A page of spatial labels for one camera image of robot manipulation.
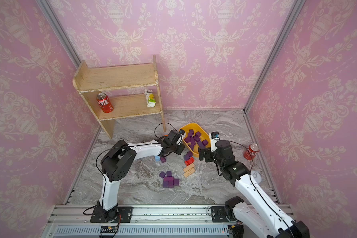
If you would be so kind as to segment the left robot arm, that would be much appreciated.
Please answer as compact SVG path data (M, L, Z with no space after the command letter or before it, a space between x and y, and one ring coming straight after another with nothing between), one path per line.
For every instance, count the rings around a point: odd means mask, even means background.
M91 215L91 223L119 222L122 218L118 210L118 193L121 180L128 174L134 161L151 156L166 157L171 153L180 155L184 130L172 130L167 136L144 143L118 141L102 158L102 193Z

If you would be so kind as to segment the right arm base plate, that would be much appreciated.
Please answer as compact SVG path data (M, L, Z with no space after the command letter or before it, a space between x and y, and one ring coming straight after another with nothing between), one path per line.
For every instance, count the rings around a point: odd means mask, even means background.
M226 213L224 206L211 206L208 214L212 218L213 223L233 223L236 220L232 220Z

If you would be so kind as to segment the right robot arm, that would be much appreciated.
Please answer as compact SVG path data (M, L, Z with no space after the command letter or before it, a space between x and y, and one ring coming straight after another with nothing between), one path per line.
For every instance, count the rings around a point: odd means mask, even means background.
M229 141L219 140L210 148L199 149L199 159L213 162L223 176L250 202L254 211L239 197L225 202L231 221L238 220L260 238L309 238L310 231L302 221L295 221L261 189L250 170L237 161Z

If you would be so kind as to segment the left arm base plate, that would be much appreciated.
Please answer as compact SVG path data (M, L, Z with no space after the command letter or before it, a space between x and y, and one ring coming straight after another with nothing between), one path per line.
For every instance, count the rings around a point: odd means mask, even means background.
M102 207L95 207L91 215L91 223L130 223L132 218L133 207L118 206L109 211Z

